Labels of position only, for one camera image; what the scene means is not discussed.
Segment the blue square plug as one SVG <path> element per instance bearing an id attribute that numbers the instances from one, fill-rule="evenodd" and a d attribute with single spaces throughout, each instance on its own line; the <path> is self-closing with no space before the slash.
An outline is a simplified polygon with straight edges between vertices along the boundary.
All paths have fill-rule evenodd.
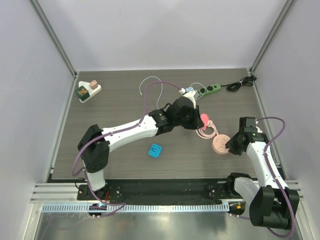
<path id="1" fill-rule="evenodd" d="M 148 155 L 153 158 L 158 158 L 161 152 L 162 152 L 162 146 L 156 143 L 153 143 L 148 150 Z"/>

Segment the green power strip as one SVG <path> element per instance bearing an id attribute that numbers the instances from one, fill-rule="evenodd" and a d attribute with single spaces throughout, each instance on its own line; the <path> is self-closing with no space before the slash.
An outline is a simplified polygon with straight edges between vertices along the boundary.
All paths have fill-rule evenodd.
<path id="1" fill-rule="evenodd" d="M 221 88 L 222 88 L 221 85 L 218 83 L 211 84 L 208 86 L 202 86 L 201 88 L 197 89 L 197 92 L 198 92 L 197 99 L 218 93 L 221 90 Z"/>

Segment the light blue charger plug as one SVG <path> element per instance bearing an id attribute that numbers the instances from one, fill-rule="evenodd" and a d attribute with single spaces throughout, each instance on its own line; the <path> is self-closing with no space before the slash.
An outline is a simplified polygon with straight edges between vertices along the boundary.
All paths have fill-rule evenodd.
<path id="1" fill-rule="evenodd" d="M 190 87 L 187 87 L 185 90 L 186 90 L 186 92 L 190 92 L 190 91 L 193 91 L 194 88 L 192 86 L 190 86 Z"/>

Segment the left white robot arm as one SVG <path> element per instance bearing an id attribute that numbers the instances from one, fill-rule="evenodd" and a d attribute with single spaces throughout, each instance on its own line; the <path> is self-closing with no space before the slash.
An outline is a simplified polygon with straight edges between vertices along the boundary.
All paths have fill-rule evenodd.
<path id="1" fill-rule="evenodd" d="M 83 161 L 90 185 L 89 195 L 95 200 L 106 195 L 104 168 L 108 164 L 109 154 L 114 150 L 140 139 L 169 133 L 175 127 L 198 130 L 203 126 L 199 106 L 184 96 L 136 121 L 111 128 L 99 128 L 96 124 L 90 126 L 77 146 L 76 157 Z"/>

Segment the red pink square plug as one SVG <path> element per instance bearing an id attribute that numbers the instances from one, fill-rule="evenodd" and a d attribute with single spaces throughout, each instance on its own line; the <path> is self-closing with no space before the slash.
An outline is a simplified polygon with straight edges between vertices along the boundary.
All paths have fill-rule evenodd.
<path id="1" fill-rule="evenodd" d="M 201 118 L 201 121 L 203 122 L 203 127 L 201 128 L 201 130 L 205 131 L 206 128 L 208 127 L 210 118 L 209 118 L 209 116 L 208 116 L 207 114 L 205 114 L 205 113 L 202 113 L 202 114 L 200 115 L 200 118 Z"/>

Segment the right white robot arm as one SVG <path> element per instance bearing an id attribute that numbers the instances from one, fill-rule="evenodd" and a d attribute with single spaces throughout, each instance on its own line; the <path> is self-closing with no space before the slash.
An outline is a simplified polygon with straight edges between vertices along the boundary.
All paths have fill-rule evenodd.
<path id="1" fill-rule="evenodd" d="M 272 141 L 257 123 L 255 117 L 241 117 L 238 132 L 225 146 L 233 155 L 245 153 L 250 158 L 258 185 L 248 174 L 233 172 L 227 178 L 225 191 L 231 198 L 240 195 L 248 204 L 253 226 L 292 232 L 300 195 L 283 180 L 271 154 Z"/>

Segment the pink round power socket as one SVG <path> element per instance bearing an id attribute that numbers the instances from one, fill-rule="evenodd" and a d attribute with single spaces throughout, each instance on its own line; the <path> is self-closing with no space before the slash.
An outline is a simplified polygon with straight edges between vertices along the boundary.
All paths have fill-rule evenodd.
<path id="1" fill-rule="evenodd" d="M 219 155 L 229 153 L 229 148 L 226 147 L 227 142 L 231 138 L 225 134 L 217 134 L 212 140 L 212 149 Z"/>

